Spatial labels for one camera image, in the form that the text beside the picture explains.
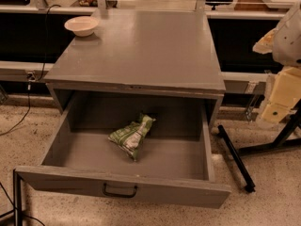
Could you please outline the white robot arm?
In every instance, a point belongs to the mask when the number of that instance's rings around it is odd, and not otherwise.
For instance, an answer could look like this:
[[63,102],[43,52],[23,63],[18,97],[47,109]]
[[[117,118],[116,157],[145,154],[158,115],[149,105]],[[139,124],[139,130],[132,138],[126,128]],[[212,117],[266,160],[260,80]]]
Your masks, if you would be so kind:
[[301,8],[295,2],[277,26],[255,43],[252,50],[258,54],[272,54],[283,66],[266,81],[256,123],[272,127],[281,122],[301,100]]

